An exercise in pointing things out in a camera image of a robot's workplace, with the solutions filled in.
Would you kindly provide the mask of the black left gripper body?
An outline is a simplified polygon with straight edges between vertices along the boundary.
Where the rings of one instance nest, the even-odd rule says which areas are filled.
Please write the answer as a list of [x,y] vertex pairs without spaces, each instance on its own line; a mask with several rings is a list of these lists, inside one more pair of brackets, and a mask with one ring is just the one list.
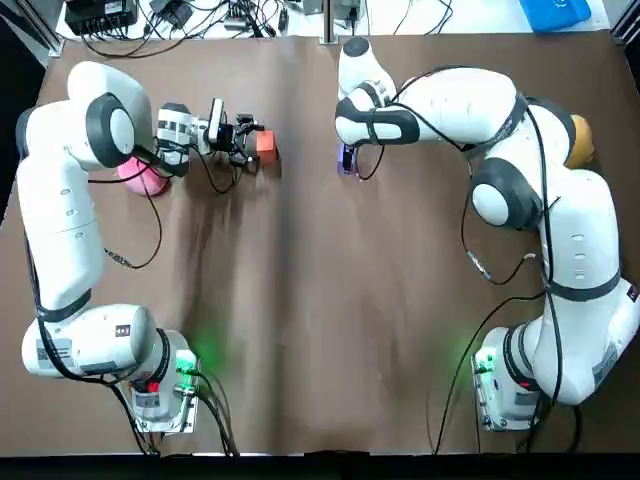
[[237,135],[239,127],[228,123],[220,124],[218,127],[218,150],[224,153],[238,153]]

